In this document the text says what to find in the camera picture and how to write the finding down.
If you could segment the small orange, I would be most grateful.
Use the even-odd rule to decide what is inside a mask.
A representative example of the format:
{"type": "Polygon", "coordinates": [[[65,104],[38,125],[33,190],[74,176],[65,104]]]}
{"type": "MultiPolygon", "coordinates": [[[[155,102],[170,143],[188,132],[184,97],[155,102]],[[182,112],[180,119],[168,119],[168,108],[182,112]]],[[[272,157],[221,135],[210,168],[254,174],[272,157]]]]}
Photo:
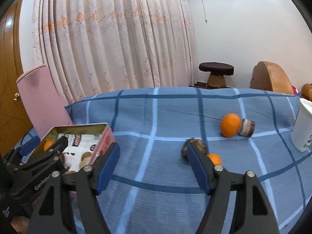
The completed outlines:
{"type": "Polygon", "coordinates": [[[54,141],[46,141],[43,146],[44,151],[47,151],[53,144],[54,144],[54,141]]]}

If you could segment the small yellow-green fruit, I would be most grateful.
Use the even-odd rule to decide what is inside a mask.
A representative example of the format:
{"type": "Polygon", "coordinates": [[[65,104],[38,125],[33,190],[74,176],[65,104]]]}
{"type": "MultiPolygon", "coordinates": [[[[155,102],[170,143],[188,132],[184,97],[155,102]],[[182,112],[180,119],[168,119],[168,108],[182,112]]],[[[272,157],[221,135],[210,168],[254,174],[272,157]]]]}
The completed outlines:
{"type": "Polygon", "coordinates": [[[81,161],[83,161],[87,157],[91,157],[92,153],[91,152],[84,152],[81,156],[81,161]]]}

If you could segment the wooden door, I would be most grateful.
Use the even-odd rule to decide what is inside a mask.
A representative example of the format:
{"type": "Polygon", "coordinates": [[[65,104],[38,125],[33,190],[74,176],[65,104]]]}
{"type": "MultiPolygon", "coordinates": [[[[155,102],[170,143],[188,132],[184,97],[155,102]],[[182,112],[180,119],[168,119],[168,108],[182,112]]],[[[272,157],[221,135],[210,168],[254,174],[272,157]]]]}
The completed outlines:
{"type": "Polygon", "coordinates": [[[23,74],[19,48],[19,17],[22,0],[15,0],[1,19],[1,155],[4,156],[32,127],[16,80],[23,74]]]}

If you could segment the pink chair back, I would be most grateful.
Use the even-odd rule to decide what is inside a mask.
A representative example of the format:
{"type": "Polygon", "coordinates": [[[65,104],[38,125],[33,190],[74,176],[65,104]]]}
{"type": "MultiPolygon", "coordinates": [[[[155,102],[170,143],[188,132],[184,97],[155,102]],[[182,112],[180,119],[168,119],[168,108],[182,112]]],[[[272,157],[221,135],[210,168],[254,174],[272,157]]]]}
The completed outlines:
{"type": "Polygon", "coordinates": [[[55,126],[72,124],[54,86],[46,65],[38,65],[23,73],[16,81],[27,115],[39,137],[55,126]]]}

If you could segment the printed card in box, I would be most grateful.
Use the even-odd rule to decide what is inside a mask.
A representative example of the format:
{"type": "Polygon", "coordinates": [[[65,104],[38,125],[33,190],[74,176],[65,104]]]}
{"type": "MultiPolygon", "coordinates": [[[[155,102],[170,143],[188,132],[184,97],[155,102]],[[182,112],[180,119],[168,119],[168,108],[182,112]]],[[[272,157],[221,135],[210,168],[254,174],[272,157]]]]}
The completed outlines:
{"type": "Polygon", "coordinates": [[[67,137],[68,146],[62,152],[64,166],[68,172],[78,172],[83,165],[87,164],[91,157],[81,161],[81,156],[84,152],[91,152],[99,142],[101,134],[64,134],[59,133],[57,139],[62,136],[67,137]]]}

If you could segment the pink tin box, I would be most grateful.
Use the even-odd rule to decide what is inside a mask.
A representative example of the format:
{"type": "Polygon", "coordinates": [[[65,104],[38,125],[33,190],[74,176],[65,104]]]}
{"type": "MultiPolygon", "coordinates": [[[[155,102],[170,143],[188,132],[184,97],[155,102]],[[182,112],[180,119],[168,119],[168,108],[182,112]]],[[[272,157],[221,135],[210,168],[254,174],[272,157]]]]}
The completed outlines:
{"type": "Polygon", "coordinates": [[[62,136],[68,139],[68,146],[62,155],[66,171],[70,173],[93,164],[97,157],[106,153],[111,143],[116,142],[107,123],[53,127],[41,139],[39,146],[32,151],[27,161],[42,156],[47,149],[46,142],[56,142],[62,136]]]}

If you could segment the white paper cup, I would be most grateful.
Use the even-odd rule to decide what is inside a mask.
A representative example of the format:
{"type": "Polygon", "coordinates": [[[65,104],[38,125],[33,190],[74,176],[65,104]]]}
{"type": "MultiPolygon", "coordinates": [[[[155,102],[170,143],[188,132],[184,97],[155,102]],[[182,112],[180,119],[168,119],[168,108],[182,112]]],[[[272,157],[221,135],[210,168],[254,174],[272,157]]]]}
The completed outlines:
{"type": "Polygon", "coordinates": [[[291,132],[292,144],[300,152],[306,151],[311,145],[312,135],[311,101],[300,98],[299,111],[291,132]]]}

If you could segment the pink clothes on sofa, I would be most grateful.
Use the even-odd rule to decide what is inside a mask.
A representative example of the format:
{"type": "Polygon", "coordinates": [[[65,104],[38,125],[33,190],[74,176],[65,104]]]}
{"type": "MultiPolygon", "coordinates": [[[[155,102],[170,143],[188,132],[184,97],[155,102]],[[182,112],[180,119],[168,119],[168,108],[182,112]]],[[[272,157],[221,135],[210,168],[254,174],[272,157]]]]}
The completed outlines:
{"type": "Polygon", "coordinates": [[[294,95],[296,95],[296,94],[299,93],[297,87],[295,87],[295,86],[292,86],[292,90],[293,90],[293,94],[294,94],[294,95]]]}

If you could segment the tan leather sofa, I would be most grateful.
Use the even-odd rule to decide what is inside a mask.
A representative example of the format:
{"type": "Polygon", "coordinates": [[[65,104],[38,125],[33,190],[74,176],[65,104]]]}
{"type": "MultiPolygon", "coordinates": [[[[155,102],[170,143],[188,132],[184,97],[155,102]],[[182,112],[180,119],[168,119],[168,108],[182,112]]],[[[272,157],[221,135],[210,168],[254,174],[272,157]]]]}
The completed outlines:
{"type": "Polygon", "coordinates": [[[301,90],[301,98],[312,101],[312,84],[305,84],[301,90]]]}

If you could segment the pink floral curtain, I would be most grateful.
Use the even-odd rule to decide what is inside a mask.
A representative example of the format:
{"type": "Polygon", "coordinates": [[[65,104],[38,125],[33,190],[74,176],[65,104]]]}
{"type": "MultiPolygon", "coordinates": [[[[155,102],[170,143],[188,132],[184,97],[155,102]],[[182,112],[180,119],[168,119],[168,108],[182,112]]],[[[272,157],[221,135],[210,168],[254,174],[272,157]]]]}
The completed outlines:
{"type": "Polygon", "coordinates": [[[34,0],[34,59],[61,100],[197,82],[187,0],[34,0]]]}

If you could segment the dark round stool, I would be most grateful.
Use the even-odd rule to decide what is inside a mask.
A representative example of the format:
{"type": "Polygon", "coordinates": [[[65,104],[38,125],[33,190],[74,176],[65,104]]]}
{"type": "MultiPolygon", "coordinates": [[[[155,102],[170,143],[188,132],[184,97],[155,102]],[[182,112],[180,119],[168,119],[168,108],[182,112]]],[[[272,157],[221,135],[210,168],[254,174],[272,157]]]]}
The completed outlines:
{"type": "Polygon", "coordinates": [[[210,73],[205,88],[226,88],[225,76],[234,75],[234,67],[232,65],[220,62],[200,63],[199,70],[210,73]]]}

